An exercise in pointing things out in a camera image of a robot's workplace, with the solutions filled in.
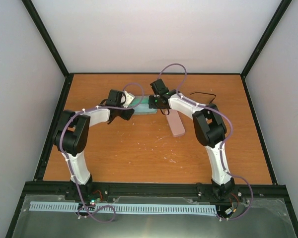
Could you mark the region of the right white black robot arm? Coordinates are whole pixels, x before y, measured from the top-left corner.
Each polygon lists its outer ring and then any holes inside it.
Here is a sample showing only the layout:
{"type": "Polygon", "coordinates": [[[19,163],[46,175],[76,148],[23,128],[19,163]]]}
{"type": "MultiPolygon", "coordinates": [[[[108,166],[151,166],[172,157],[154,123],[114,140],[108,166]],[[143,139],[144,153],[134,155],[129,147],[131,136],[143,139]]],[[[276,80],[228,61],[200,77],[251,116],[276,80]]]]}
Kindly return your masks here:
{"type": "Polygon", "coordinates": [[[150,84],[153,95],[149,97],[149,106],[159,110],[180,112],[193,121],[198,142],[205,147],[212,170],[212,190],[216,200],[221,201],[233,191],[235,183],[230,174],[226,154],[226,125],[223,114],[215,104],[195,102],[176,90],[169,90],[162,79],[150,84]]]}

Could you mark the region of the grey glasses case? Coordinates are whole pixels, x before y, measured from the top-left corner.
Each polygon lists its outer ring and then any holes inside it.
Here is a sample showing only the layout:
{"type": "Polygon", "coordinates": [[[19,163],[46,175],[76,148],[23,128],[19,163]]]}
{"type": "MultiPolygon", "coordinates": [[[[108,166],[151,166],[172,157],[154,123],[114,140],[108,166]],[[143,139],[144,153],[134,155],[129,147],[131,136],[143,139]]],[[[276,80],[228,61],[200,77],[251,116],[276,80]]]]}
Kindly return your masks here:
{"type": "MultiPolygon", "coordinates": [[[[136,96],[133,101],[129,104],[130,107],[134,107],[141,99],[141,96],[136,96]]],[[[140,104],[138,104],[136,107],[134,107],[134,115],[140,116],[140,115],[153,115],[157,113],[157,109],[151,109],[149,108],[149,97],[144,96],[143,100],[140,104]]]]}

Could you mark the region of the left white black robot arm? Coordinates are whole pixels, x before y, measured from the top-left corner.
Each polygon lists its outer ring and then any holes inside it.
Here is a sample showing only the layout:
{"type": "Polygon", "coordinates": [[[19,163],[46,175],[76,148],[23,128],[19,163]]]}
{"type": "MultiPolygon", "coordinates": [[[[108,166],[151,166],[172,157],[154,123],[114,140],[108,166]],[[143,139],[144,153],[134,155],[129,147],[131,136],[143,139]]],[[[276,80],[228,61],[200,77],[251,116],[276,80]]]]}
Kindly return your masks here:
{"type": "Polygon", "coordinates": [[[111,90],[108,98],[91,109],[81,111],[64,110],[53,134],[53,144],[65,158],[71,181],[78,184],[76,194],[81,199],[93,195],[92,175],[87,169],[84,149],[87,145],[89,128],[99,123],[110,124],[116,117],[129,120],[135,110],[129,105],[135,96],[127,91],[111,90]]]}

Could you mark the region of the blue cleaning cloth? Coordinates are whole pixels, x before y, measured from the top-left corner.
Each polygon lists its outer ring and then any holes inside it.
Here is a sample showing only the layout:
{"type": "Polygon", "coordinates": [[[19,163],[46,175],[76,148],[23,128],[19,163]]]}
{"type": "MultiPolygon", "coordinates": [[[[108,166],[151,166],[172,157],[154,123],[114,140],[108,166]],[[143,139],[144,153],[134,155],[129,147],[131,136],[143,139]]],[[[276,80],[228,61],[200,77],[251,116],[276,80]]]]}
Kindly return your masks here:
{"type": "Polygon", "coordinates": [[[149,114],[152,109],[149,108],[148,104],[139,104],[135,107],[135,113],[137,114],[149,114]]]}

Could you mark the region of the black frame glasses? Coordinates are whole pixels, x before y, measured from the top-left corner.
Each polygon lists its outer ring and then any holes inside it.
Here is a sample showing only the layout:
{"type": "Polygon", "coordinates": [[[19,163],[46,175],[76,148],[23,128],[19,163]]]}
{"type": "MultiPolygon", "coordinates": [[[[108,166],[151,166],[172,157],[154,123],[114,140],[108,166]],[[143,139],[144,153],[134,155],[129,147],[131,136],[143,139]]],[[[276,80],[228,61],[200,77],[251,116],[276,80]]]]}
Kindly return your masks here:
{"type": "Polygon", "coordinates": [[[192,92],[190,96],[193,97],[194,100],[203,104],[210,104],[216,99],[216,94],[206,93],[206,92],[192,92]]]}

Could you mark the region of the pink glasses case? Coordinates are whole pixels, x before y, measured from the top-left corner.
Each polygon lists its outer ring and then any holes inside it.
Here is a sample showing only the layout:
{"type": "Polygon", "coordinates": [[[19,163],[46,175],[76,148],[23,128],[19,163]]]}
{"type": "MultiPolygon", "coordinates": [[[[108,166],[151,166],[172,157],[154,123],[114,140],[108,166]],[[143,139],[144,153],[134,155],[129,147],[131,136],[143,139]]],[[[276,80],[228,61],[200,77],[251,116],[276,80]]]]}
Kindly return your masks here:
{"type": "Polygon", "coordinates": [[[170,110],[166,116],[171,133],[174,137],[179,137],[185,134],[185,128],[181,118],[176,110],[170,110]]]}

